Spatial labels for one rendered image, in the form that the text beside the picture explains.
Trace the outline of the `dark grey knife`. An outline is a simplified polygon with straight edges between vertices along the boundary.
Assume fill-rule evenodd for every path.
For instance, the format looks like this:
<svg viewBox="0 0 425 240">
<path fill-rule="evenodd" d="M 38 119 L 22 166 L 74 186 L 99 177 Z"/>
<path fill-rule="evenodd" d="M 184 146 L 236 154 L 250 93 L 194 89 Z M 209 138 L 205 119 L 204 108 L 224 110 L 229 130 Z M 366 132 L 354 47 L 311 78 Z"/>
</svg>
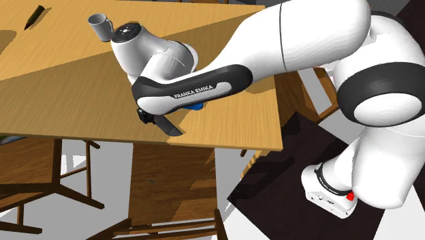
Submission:
<svg viewBox="0 0 425 240">
<path fill-rule="evenodd" d="M 181 136 L 183 133 L 163 115 L 154 116 L 155 124 L 168 136 Z"/>
</svg>

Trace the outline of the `light wooden table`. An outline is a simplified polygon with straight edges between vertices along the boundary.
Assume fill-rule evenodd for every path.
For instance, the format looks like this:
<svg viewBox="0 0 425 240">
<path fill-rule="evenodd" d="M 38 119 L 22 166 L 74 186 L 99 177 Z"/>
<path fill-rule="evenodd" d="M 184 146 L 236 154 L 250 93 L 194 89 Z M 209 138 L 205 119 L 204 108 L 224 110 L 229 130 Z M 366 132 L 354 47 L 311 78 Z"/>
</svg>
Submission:
<svg viewBox="0 0 425 240">
<path fill-rule="evenodd" d="M 24 30 L 38 5 L 45 10 Z M 120 196 L 117 181 L 131 143 L 169 147 L 282 149 L 274 78 L 237 95 L 181 110 L 169 120 L 183 129 L 168 137 L 140 122 L 129 81 L 88 17 L 104 13 L 114 24 L 138 21 L 155 35 L 192 45 L 199 67 L 209 64 L 256 5 L 117 0 L 0 0 L 0 134 L 101 142 L 96 187 Z"/>
</svg>

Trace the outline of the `grey cup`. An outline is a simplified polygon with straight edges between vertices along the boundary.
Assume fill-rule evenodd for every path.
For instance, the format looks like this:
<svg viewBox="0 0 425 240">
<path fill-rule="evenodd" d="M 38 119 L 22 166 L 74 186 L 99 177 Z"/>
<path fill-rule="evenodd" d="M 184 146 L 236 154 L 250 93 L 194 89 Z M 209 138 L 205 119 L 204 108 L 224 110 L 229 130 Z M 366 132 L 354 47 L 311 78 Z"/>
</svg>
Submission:
<svg viewBox="0 0 425 240">
<path fill-rule="evenodd" d="M 105 14 L 93 14 L 87 19 L 98 38 L 103 42 L 109 42 L 113 34 L 113 24 Z"/>
</svg>

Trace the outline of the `dark wooden chair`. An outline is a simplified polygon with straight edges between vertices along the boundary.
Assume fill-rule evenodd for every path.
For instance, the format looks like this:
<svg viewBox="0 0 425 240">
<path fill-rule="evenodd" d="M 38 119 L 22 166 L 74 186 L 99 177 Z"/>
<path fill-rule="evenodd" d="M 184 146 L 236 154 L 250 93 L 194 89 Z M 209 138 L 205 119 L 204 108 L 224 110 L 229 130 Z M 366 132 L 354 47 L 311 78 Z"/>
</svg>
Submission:
<svg viewBox="0 0 425 240">
<path fill-rule="evenodd" d="M 24 225 L 25 204 L 59 194 L 80 203 L 103 209 L 104 204 L 91 195 L 91 152 L 100 146 L 85 142 L 86 166 L 61 173 L 63 141 L 59 138 L 29 138 L 8 136 L 0 139 L 0 213 L 17 208 L 17 223 L 0 221 L 0 230 L 40 234 L 41 228 Z M 81 194 L 61 184 L 61 180 L 76 173 L 86 173 L 87 194 Z"/>
<path fill-rule="evenodd" d="M 185 223 L 133 225 L 131 218 L 98 232 L 86 240 L 188 240 L 216 235 L 217 240 L 229 240 L 218 209 L 213 220 Z"/>
</svg>

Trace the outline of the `black pen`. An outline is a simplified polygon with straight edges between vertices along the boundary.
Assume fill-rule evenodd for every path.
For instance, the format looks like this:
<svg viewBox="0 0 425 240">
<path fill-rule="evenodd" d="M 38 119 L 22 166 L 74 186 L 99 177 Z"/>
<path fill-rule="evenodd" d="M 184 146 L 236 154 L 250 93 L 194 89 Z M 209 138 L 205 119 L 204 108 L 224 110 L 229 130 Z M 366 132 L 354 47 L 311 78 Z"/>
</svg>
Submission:
<svg viewBox="0 0 425 240">
<path fill-rule="evenodd" d="M 32 13 L 32 15 L 30 15 L 29 19 L 27 20 L 24 30 L 31 27 L 37 21 L 37 19 L 41 16 L 44 10 L 45 10 L 44 6 L 38 5 L 35 11 Z"/>
</svg>

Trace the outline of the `dark robot stand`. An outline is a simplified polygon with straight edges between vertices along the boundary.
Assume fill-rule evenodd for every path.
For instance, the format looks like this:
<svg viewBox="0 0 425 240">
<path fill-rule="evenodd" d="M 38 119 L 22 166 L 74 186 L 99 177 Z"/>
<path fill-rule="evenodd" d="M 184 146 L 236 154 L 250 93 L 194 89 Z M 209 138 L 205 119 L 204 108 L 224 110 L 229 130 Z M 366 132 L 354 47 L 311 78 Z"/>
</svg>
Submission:
<svg viewBox="0 0 425 240">
<path fill-rule="evenodd" d="M 295 113 L 281 136 L 228 198 L 269 240 L 373 240 L 411 188 L 425 201 L 425 116 L 347 144 Z"/>
</svg>

